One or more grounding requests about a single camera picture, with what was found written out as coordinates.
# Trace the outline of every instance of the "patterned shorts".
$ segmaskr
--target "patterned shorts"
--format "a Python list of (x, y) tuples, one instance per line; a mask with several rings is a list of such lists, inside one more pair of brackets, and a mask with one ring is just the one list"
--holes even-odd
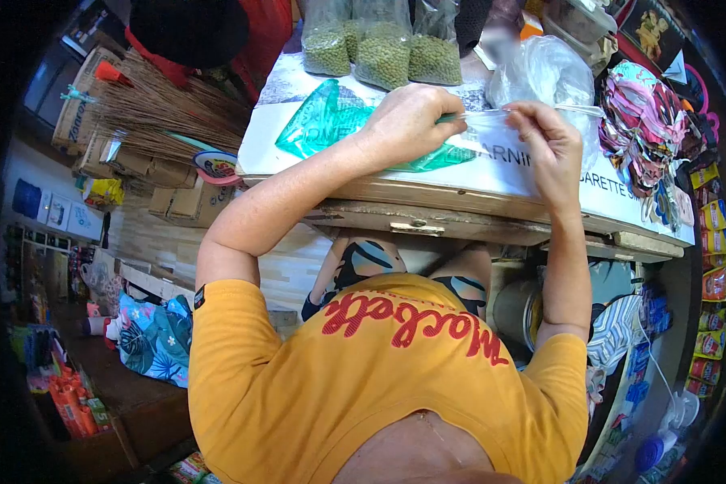
[[(396, 256), (387, 252), (372, 240), (350, 243), (341, 255), (339, 266), (336, 268), (333, 279), (320, 297), (319, 305), (312, 304), (309, 296), (307, 296), (301, 310), (301, 317), (304, 321), (308, 320), (323, 306), (330, 303), (330, 300), (336, 297), (337, 294), (353, 284), (372, 276), (399, 272), (396, 266), (400, 264), (397, 264), (396, 260)], [(487, 294), (484, 291), (484, 285), (480, 281), (464, 276), (441, 276), (434, 277), (433, 280), (445, 285), (452, 294), (457, 296), (467, 312), (483, 318), (483, 308), (487, 304)]]

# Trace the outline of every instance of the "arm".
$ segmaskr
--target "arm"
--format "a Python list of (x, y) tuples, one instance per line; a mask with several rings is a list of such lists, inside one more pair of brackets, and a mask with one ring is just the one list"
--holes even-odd
[(591, 284), (586, 258), (578, 184), (583, 146), (581, 134), (541, 102), (515, 102), (508, 123), (530, 146), (535, 184), (551, 217), (543, 322), (537, 348), (553, 335), (569, 333), (588, 341)]
[(196, 288), (222, 279), (259, 285), (257, 258), (267, 253), (309, 210), (347, 182), (416, 160), (465, 122), (436, 124), (465, 111), (443, 88), (410, 84), (389, 93), (365, 127), (335, 145), (247, 190), (217, 217), (196, 261)]

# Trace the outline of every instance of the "broom bristles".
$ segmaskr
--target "broom bristles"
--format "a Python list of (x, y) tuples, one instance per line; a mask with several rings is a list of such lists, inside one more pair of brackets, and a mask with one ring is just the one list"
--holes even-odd
[(250, 107), (195, 77), (176, 87), (139, 53), (129, 50), (121, 71), (134, 85), (107, 83), (94, 104), (97, 123), (118, 133), (121, 144), (146, 156), (193, 164), (200, 150), (166, 134), (178, 133), (236, 153), (250, 120)]

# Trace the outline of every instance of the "leg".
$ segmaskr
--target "leg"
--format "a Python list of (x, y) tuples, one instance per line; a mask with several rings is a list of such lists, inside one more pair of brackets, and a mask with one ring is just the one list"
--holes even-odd
[(407, 271), (387, 232), (347, 230), (334, 241), (304, 301), (304, 321), (347, 287), (372, 276)]
[(447, 287), (473, 315), (484, 318), (492, 257), (484, 242), (472, 242), (429, 277)]

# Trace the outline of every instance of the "right hand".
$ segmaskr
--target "right hand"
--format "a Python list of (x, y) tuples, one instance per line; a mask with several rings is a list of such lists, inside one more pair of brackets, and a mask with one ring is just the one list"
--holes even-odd
[(535, 185), (551, 216), (580, 213), (581, 133), (542, 102), (517, 101), (503, 108), (511, 110), (505, 123), (530, 147)]
[(463, 113), (462, 100), (444, 88), (411, 83), (385, 96), (363, 129), (352, 135), (365, 152), (367, 173), (416, 160), (467, 129), (464, 121), (436, 124), (446, 113)]

